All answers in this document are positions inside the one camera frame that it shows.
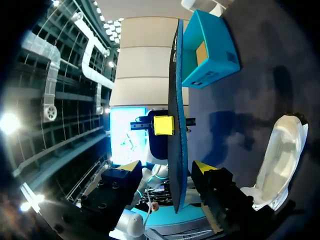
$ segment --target ceiling light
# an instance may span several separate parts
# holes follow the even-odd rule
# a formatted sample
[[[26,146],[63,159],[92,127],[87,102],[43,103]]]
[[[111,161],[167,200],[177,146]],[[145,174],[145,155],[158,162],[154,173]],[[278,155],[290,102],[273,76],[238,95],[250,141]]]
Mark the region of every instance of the ceiling light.
[[[112,31],[111,31],[110,29],[105,30],[105,33],[106,33],[107,35],[112,35]]]
[[[12,113],[5,113],[0,120],[0,129],[5,134],[12,134],[20,127],[19,119]]]
[[[45,200],[45,196],[42,194],[39,194],[35,197],[37,203],[42,203]]]
[[[31,204],[27,201],[21,204],[20,210],[22,212],[27,212],[31,208]]]
[[[60,4],[60,2],[58,0],[52,0],[52,2],[53,2],[54,7],[58,7]]]

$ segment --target yellow block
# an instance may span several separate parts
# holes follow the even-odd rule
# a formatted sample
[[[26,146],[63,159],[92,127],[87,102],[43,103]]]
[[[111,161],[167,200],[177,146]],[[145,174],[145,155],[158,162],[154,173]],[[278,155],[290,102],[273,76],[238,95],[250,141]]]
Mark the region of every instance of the yellow block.
[[[195,54],[196,54],[196,62],[198,63],[198,66],[208,58],[205,41],[203,41],[201,45],[197,48],[197,50],[195,51]]]
[[[175,123],[173,116],[153,117],[154,135],[173,135],[175,133]]]
[[[134,162],[131,162],[127,165],[123,165],[123,166],[119,166],[117,167],[116,169],[123,169],[123,170],[126,170],[126,171],[130,171],[132,172],[133,169],[135,169],[136,165],[138,164],[139,160],[138,161],[134,161]]]
[[[210,166],[207,165],[203,162],[200,161],[195,161],[195,163],[198,165],[199,169],[201,170],[202,174],[204,174],[204,172],[209,171],[209,170],[218,170],[219,168],[216,168],[214,166]]]

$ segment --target grid panel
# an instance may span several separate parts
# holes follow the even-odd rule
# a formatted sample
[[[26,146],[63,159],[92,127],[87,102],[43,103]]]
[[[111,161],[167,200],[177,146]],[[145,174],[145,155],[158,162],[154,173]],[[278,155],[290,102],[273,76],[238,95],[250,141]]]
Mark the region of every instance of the grid panel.
[[[9,94],[8,91],[5,96],[6,108],[19,116],[23,126],[8,138],[7,151],[11,156],[12,168],[15,169],[24,161],[36,157],[20,173],[23,182],[32,182],[38,174],[50,167],[51,161],[63,158],[67,152],[75,151],[78,146],[104,134],[105,117],[96,114],[97,84],[86,78],[81,70],[82,57],[88,39],[70,20],[70,17],[77,12],[80,12],[80,9],[77,8],[75,2],[65,0],[58,7],[50,8],[45,17],[32,29],[34,34],[56,46],[60,52],[61,63],[56,79],[54,101],[57,108],[56,119],[52,122],[45,122],[42,115],[43,95],[50,66],[49,59],[21,49],[8,81],[8,87],[13,93],[24,93],[23,96],[20,96]],[[108,41],[102,44],[110,47]],[[111,71],[107,65],[109,61],[110,59],[106,59],[95,48],[91,55],[90,67],[110,78]],[[101,101],[106,105],[108,105],[109,96],[110,90],[103,88]],[[101,145],[98,142],[78,155],[70,162],[81,161],[81,164],[77,163],[80,167],[73,180],[79,178],[86,168],[100,157],[91,153],[93,149],[96,150],[97,144],[100,156],[110,152],[107,144]],[[91,156],[91,159],[85,159],[84,156]],[[73,180],[68,181],[68,178],[61,182],[61,176],[70,174],[70,169],[68,169],[68,167],[61,168],[59,173],[54,174],[49,180],[57,182],[54,178],[58,178],[63,192],[73,184]]]

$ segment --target yellow tape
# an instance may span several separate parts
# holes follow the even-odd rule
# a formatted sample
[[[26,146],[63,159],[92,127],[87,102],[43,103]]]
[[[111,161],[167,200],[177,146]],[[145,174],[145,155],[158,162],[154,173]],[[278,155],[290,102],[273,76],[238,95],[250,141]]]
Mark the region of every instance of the yellow tape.
[[[209,171],[209,170],[218,170],[219,169],[219,168],[216,168],[214,166],[210,166],[210,165],[205,164],[205,163],[200,162],[200,161],[195,161],[195,163],[198,165],[198,167],[201,170],[202,174],[204,174],[204,172]]]

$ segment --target teal cardboard box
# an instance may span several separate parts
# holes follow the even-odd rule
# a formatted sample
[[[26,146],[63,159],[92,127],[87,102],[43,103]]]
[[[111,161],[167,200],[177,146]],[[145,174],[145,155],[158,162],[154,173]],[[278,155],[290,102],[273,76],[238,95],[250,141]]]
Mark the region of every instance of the teal cardboard box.
[[[240,70],[222,18],[196,10],[183,34],[182,86],[201,89]]]

